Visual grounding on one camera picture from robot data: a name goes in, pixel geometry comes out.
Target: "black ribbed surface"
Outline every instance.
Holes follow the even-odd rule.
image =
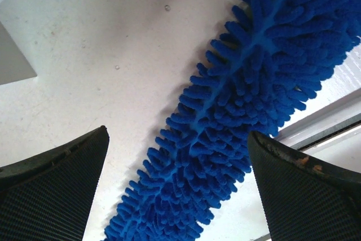
[[[261,144],[253,133],[248,148],[272,241],[361,240],[354,199],[317,174],[279,158],[288,156],[280,144],[263,140]]]
[[[0,193],[0,240],[82,240],[108,144],[102,126],[51,168]]]

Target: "blue microfiber duster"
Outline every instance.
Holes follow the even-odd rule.
[[[209,208],[220,208],[251,171],[251,130],[278,127],[316,97],[346,52],[360,43],[361,0],[243,0],[237,21],[211,42],[211,68],[179,97],[170,127],[148,150],[147,173],[131,181],[105,229],[108,241],[191,241]]]

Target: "stain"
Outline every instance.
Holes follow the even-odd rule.
[[[315,165],[312,170],[314,170],[315,172],[322,172],[322,166],[321,165]]]
[[[304,166],[309,161],[309,159],[310,159],[309,156],[307,156],[305,158],[297,159],[296,164]]]

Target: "ridged white surface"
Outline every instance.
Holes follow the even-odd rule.
[[[3,1],[0,21],[38,77],[0,86],[0,166],[106,125],[111,143],[84,240],[102,238],[114,205],[142,167],[195,64],[204,60],[209,40],[232,19],[233,3],[238,1]],[[351,53],[307,111],[287,125],[359,89],[359,54],[360,48]],[[267,234],[253,176],[239,188],[215,211],[200,240]]]

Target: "blue microfiber finger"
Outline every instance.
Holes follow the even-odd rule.
[[[206,52],[105,229],[107,241],[193,241],[249,173],[251,130],[276,136],[360,43],[361,0],[243,0]]]

